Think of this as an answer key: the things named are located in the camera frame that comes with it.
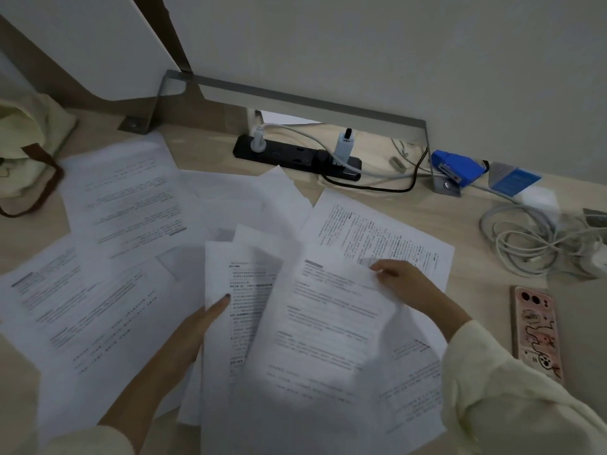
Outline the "black power strip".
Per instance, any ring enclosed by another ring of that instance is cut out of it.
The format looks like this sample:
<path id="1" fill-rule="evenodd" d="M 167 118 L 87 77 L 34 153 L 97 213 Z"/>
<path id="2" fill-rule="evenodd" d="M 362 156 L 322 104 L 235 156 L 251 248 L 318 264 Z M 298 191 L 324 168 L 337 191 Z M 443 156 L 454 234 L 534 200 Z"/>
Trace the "black power strip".
<path id="1" fill-rule="evenodd" d="M 267 140 L 264 151 L 256 153 L 251 148 L 253 140 L 251 136 L 239 136 L 232 151 L 234 157 L 347 181 L 360 180 L 360 173 L 334 164 L 332 157 L 324 149 L 317 150 Z"/>

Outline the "white adapter with black connector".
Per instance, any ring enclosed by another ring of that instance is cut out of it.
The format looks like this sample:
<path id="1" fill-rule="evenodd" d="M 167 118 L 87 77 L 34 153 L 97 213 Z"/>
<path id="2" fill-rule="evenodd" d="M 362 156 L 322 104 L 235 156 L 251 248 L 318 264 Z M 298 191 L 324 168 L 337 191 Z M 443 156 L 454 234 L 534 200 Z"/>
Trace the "white adapter with black connector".
<path id="1" fill-rule="evenodd" d="M 345 132 L 339 134 L 335 150 L 333 152 L 334 166 L 344 167 L 348 165 L 350 155 L 353 150 L 354 137 L 352 135 L 353 130 L 351 128 L 345 129 Z"/>

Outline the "printed sheet with grey header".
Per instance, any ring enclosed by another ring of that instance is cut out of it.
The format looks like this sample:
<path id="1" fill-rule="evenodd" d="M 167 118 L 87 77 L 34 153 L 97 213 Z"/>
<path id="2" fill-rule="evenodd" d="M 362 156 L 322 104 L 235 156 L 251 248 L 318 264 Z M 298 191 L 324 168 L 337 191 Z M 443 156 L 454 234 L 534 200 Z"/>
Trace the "printed sheet with grey header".
<path id="1" fill-rule="evenodd" d="M 396 313 L 373 272 L 319 247 L 281 268 L 234 388 L 230 455 L 364 455 Z"/>

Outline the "white charger block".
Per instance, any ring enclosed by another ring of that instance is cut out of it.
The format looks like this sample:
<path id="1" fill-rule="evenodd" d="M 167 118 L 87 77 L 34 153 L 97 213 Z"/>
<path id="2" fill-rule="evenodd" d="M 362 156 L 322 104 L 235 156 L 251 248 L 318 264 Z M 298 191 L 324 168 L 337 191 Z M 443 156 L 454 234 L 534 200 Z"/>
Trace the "white charger block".
<path id="1" fill-rule="evenodd" d="M 518 197 L 527 206 L 541 209 L 546 213 L 560 213 L 557 195 L 551 189 L 532 185 L 519 193 Z"/>

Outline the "person's right hand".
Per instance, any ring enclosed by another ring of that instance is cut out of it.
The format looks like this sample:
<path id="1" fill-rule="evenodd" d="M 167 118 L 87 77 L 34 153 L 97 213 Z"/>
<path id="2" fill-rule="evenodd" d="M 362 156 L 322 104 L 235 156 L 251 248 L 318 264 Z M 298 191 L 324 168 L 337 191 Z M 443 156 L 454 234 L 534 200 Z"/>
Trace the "person's right hand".
<path id="1" fill-rule="evenodd" d="M 472 321 L 472 317 L 463 308 L 411 263 L 406 289 L 393 293 L 404 304 L 427 316 L 447 342 L 451 341 L 461 327 Z"/>

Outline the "pile of scattered printed papers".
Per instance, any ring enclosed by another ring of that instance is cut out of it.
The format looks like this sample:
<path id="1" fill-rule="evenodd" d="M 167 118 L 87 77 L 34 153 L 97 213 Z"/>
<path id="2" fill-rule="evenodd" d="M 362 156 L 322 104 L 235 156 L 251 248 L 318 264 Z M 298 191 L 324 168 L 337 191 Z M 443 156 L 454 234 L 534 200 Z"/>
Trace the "pile of scattered printed papers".
<path id="1" fill-rule="evenodd" d="M 59 166 L 71 232 L 0 277 L 4 332 L 42 369 L 36 415 L 42 448 L 94 427 L 177 325 L 205 304 L 205 244 L 216 242 L 209 225 L 232 210 L 229 198 L 216 211 L 201 203 L 157 132 Z M 281 268 L 306 247 L 360 266 L 368 258 L 403 259 L 446 288 L 452 246 L 331 189 L 312 207 L 283 177 L 260 230 L 237 226 L 232 243 L 278 257 Z M 427 316 L 403 306 L 373 275 L 397 308 L 381 336 L 373 373 L 377 434 L 364 455 L 404 455 L 445 432 L 446 342 Z M 210 455 L 230 455 L 237 381 L 227 407 L 203 423 Z"/>

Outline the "blue stapler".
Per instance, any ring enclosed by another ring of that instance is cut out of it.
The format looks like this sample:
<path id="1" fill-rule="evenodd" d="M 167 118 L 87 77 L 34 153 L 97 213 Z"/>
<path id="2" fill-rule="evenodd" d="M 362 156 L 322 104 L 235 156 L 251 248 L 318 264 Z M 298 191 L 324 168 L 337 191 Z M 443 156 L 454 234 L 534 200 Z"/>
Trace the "blue stapler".
<path id="1" fill-rule="evenodd" d="M 433 168 L 438 169 L 461 188 L 471 185 L 490 169 L 488 161 L 479 161 L 442 150 L 434 151 L 430 162 Z"/>

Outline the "printed sheet with plain text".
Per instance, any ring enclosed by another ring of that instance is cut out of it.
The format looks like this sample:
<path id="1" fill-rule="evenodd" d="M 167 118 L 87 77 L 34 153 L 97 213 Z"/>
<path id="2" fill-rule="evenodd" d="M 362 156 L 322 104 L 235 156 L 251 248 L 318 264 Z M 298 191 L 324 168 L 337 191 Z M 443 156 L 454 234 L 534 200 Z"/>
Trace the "printed sheet with plain text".
<path id="1" fill-rule="evenodd" d="M 227 407 L 281 266 L 281 259 L 248 244 L 205 244 L 206 311 L 225 295 L 230 303 L 205 333 L 178 423 L 198 427 Z"/>

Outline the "person's left forearm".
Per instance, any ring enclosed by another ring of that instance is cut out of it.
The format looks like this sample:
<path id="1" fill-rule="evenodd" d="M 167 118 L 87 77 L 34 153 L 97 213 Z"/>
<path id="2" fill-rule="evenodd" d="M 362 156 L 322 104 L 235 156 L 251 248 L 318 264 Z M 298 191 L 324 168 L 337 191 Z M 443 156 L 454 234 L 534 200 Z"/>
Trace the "person's left forearm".
<path id="1" fill-rule="evenodd" d="M 158 352 L 94 427 L 57 437 L 37 455 L 139 455 L 157 408 L 177 386 L 195 353 Z"/>

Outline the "phone with pink cartoon case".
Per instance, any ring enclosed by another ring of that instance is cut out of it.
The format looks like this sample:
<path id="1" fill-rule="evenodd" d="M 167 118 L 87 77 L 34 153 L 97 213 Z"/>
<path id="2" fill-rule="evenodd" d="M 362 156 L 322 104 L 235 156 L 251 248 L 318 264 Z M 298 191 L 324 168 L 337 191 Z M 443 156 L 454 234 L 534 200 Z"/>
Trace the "phone with pink cartoon case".
<path id="1" fill-rule="evenodd" d="M 511 286 L 510 312 L 514 358 L 565 385 L 554 299 L 539 289 Z"/>

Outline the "white board panel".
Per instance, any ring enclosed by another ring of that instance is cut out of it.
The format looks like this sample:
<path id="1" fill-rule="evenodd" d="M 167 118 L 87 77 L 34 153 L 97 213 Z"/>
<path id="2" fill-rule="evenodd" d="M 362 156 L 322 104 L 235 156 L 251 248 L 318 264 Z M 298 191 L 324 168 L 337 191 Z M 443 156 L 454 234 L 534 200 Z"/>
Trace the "white board panel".
<path id="1" fill-rule="evenodd" d="M 155 97 L 179 72 L 133 0 L 0 0 L 0 15 L 104 100 Z"/>

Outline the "person's right forearm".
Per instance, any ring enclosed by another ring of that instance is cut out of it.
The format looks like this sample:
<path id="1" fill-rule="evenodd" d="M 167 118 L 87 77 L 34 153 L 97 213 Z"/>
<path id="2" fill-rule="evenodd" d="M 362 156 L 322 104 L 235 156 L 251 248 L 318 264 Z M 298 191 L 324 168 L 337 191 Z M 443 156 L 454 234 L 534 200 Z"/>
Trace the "person's right forearm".
<path id="1" fill-rule="evenodd" d="M 449 341 L 442 380 L 442 420 L 458 455 L 607 455 L 607 424 L 476 321 Z"/>

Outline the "person's left hand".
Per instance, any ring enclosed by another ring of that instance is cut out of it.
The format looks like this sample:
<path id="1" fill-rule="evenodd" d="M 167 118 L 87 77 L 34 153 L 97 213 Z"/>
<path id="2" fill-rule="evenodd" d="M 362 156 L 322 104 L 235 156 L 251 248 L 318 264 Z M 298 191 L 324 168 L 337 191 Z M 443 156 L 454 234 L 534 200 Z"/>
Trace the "person's left hand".
<path id="1" fill-rule="evenodd" d="M 208 330 L 201 328 L 204 308 L 186 317 L 154 355 L 151 361 L 154 375 L 163 382 L 180 381 L 197 357 Z"/>

